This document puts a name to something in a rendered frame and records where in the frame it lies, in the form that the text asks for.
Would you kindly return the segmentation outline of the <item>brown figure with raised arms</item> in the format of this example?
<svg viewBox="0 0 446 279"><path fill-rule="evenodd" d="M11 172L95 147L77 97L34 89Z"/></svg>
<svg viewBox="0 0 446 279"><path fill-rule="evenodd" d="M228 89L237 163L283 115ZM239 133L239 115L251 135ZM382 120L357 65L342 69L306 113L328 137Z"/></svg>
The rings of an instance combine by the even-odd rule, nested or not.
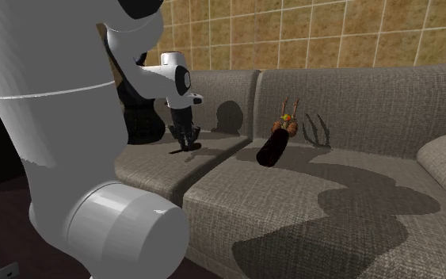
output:
<svg viewBox="0 0 446 279"><path fill-rule="evenodd" d="M292 114L285 112L287 101L288 97L282 102L281 115L273 123L270 137L256 155L257 162L261 166L274 166L284 153L289 138L294 137L299 130L295 118L299 98L293 104Z"/></svg>

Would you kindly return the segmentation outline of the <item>grey fabric sofa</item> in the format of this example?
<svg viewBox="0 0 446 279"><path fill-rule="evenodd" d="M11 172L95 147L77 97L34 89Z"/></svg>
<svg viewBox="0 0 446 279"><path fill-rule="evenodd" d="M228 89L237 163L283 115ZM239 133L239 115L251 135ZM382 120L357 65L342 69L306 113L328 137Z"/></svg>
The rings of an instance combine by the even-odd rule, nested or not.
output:
<svg viewBox="0 0 446 279"><path fill-rule="evenodd" d="M165 134L116 161L179 204L187 257L222 279L446 279L446 64L194 71L200 148ZM298 132L274 166L273 123Z"/></svg>

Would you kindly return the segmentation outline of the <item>black glossy rounded object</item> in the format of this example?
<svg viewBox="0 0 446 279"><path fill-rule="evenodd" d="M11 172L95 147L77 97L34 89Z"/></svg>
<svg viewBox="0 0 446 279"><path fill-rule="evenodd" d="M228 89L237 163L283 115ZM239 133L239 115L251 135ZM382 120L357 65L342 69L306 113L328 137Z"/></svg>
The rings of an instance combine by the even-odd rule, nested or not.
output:
<svg viewBox="0 0 446 279"><path fill-rule="evenodd" d="M134 101L126 99L124 121L128 130L128 144L139 145L159 141L165 134L166 126L154 110L154 99Z"/></svg>

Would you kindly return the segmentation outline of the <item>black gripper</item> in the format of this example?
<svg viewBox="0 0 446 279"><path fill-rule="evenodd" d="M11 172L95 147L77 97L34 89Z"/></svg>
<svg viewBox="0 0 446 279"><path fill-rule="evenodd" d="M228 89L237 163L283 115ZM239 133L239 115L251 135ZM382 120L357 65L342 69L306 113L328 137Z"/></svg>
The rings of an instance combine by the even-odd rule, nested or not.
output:
<svg viewBox="0 0 446 279"><path fill-rule="evenodd" d="M195 149L195 142L200 134L200 127L193 126L193 112L192 107L189 106L184 109L171 109L171 117L173 124L168 126L171 135L180 144L180 149L185 151L188 144L188 149L190 151Z"/></svg>

